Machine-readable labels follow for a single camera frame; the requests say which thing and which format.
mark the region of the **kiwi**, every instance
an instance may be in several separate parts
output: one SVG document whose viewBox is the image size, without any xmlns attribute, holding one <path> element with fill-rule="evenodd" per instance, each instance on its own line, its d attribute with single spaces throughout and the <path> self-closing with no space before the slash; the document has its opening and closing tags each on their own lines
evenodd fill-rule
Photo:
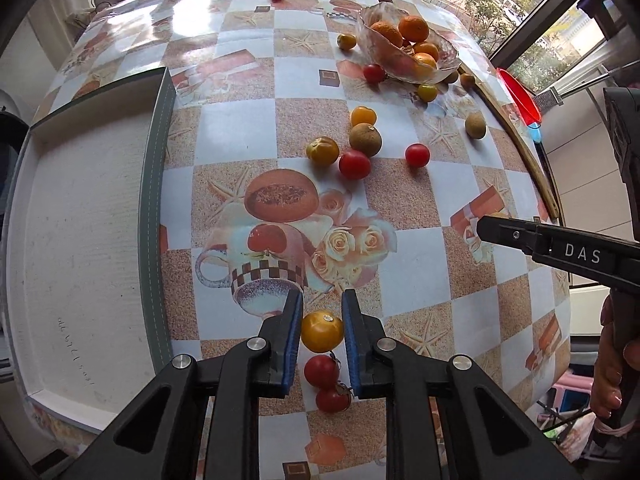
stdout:
<svg viewBox="0 0 640 480">
<path fill-rule="evenodd" d="M 486 123 L 482 112 L 473 112 L 465 121 L 465 130 L 472 139 L 482 139 L 486 134 Z"/>
<path fill-rule="evenodd" d="M 356 124 L 349 133 L 349 144 L 354 150 L 371 157 L 382 148 L 382 137 L 371 124 Z"/>
<path fill-rule="evenodd" d="M 476 86 L 476 78 L 472 74 L 464 73 L 460 76 L 460 84 L 467 92 Z"/>
<path fill-rule="evenodd" d="M 452 72 L 448 76 L 446 76 L 446 78 L 444 78 L 442 82 L 448 85 L 451 85 L 455 83 L 457 80 L 458 80 L 458 71 L 456 70 L 455 72 Z"/>
</svg>

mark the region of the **bowl filled with oranges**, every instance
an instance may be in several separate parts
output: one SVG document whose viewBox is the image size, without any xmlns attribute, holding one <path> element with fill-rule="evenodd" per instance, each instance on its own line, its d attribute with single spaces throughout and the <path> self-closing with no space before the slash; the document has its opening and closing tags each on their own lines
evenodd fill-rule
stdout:
<svg viewBox="0 0 640 480">
<path fill-rule="evenodd" d="M 412 16 L 393 3 L 361 9 L 357 37 L 372 63 L 409 83 L 439 83 L 461 63 L 456 48 L 431 30 L 421 16 Z"/>
</svg>

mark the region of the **wooden stick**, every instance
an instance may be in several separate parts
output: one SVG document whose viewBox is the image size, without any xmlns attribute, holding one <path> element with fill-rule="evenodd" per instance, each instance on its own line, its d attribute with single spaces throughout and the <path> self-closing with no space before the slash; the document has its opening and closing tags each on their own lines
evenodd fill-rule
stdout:
<svg viewBox="0 0 640 480">
<path fill-rule="evenodd" d="M 511 137 L 513 143 L 516 145 L 518 153 L 522 157 L 527 171 L 529 171 L 533 182 L 536 184 L 536 187 L 540 192 L 540 196 L 542 197 L 542 201 L 545 203 L 546 211 L 549 213 L 549 217 L 552 220 L 556 220 L 557 218 L 559 218 L 560 212 L 558 203 L 556 202 L 553 193 L 551 193 L 551 186 L 549 186 L 546 175 L 542 171 L 542 168 L 540 168 L 540 165 L 538 164 L 533 154 L 529 151 L 529 147 L 525 144 L 516 127 L 507 117 L 504 109 L 500 106 L 491 91 L 484 86 L 484 83 L 482 83 L 480 79 L 478 79 L 478 77 L 469 69 L 468 66 L 463 63 L 458 71 L 461 74 L 466 72 L 476 78 L 476 93 L 480 96 L 482 101 L 484 101 L 489 110 L 491 110 L 495 118 L 498 119 L 498 122 L 504 128 L 504 131 L 507 132 L 507 134 Z"/>
</svg>

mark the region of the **mug handle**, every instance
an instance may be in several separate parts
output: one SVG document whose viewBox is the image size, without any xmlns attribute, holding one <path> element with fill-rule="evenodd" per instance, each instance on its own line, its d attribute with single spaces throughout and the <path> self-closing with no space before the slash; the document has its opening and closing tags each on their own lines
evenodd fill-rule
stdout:
<svg viewBox="0 0 640 480">
<path fill-rule="evenodd" d="M 202 270 L 200 269 L 200 266 L 202 265 L 203 261 L 206 260 L 208 256 L 210 256 L 210 253 L 218 253 L 217 256 L 221 260 L 226 261 L 226 249 L 224 250 L 209 249 L 207 251 L 202 251 L 200 253 L 200 256 L 197 257 L 196 265 L 195 265 L 196 276 L 200 280 L 200 283 L 202 283 L 205 286 L 210 286 L 211 288 L 225 288 L 225 287 L 231 286 L 231 276 L 229 274 L 227 274 L 224 278 L 220 280 L 210 280 L 209 278 L 206 278 L 203 275 Z"/>
</svg>

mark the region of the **curtain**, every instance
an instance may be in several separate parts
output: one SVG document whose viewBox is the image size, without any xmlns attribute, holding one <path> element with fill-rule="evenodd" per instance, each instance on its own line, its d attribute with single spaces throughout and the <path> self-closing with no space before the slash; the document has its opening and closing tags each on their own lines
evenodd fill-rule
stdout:
<svg viewBox="0 0 640 480">
<path fill-rule="evenodd" d="M 37 0 L 28 13 L 33 31 L 56 70 L 62 67 L 74 38 L 65 24 L 72 12 L 90 7 L 89 0 Z"/>
</svg>

